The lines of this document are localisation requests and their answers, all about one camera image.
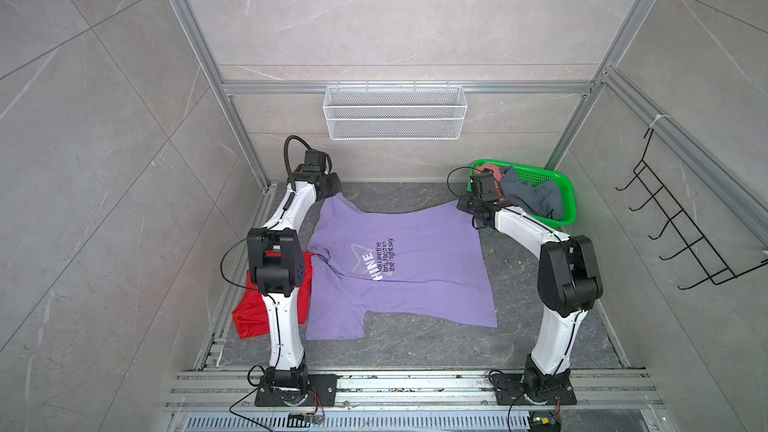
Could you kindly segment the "purple t shirt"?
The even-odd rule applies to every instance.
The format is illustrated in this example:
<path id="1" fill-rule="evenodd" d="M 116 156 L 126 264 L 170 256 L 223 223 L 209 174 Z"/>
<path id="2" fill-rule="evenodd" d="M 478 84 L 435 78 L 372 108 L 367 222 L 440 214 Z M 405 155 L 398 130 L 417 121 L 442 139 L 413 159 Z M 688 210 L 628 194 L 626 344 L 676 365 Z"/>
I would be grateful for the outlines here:
<path id="1" fill-rule="evenodd" d="M 498 325 L 479 233 L 454 202 L 369 213 L 336 195 L 325 200 L 307 250 L 309 341 L 361 339 L 369 312 Z"/>

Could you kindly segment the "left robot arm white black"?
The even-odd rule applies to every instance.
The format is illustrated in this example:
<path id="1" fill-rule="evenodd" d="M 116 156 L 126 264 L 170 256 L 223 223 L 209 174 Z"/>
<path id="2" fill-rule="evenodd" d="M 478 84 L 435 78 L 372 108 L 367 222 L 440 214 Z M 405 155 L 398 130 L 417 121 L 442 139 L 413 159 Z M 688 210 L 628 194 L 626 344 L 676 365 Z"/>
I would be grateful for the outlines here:
<path id="1" fill-rule="evenodd" d="M 266 307 L 269 366 L 262 387 L 305 395 L 309 377 L 299 334 L 298 295 L 305 259 L 299 229 L 312 205 L 342 190 L 338 175 L 301 172 L 289 183 L 276 211 L 246 237 L 250 282 Z"/>

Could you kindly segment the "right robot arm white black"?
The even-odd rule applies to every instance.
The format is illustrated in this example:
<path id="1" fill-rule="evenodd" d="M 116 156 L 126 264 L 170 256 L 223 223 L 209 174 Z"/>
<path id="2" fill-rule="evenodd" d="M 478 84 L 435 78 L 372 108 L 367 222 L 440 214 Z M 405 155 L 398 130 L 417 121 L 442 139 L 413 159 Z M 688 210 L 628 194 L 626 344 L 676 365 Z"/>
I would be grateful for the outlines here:
<path id="1" fill-rule="evenodd" d="M 557 231 L 517 206 L 504 207 L 470 192 L 459 197 L 457 208 L 470 214 L 475 224 L 511 237 L 538 259 L 537 293 L 544 312 L 536 344 L 526 358 L 521 397 L 537 405 L 568 403 L 577 334 L 603 294 L 592 241 Z"/>

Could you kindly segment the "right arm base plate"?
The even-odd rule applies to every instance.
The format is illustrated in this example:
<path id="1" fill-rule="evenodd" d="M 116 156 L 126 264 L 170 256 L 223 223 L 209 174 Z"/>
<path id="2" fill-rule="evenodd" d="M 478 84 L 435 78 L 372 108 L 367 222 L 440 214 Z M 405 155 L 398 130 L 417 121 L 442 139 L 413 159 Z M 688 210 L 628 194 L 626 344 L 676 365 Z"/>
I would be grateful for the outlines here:
<path id="1" fill-rule="evenodd" d="M 539 378 L 536 374 L 491 372 L 488 377 L 498 405 L 576 405 L 569 372 Z"/>

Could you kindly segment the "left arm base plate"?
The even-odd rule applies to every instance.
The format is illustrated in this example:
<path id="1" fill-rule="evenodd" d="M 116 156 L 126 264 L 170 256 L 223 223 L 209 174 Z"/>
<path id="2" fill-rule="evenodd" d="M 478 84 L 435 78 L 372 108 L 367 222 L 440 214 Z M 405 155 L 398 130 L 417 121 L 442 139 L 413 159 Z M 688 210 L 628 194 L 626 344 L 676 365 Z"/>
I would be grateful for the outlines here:
<path id="1" fill-rule="evenodd" d="M 310 374 L 306 392 L 280 389 L 261 380 L 256 388 L 255 407 L 330 407 L 335 404 L 339 376 Z"/>

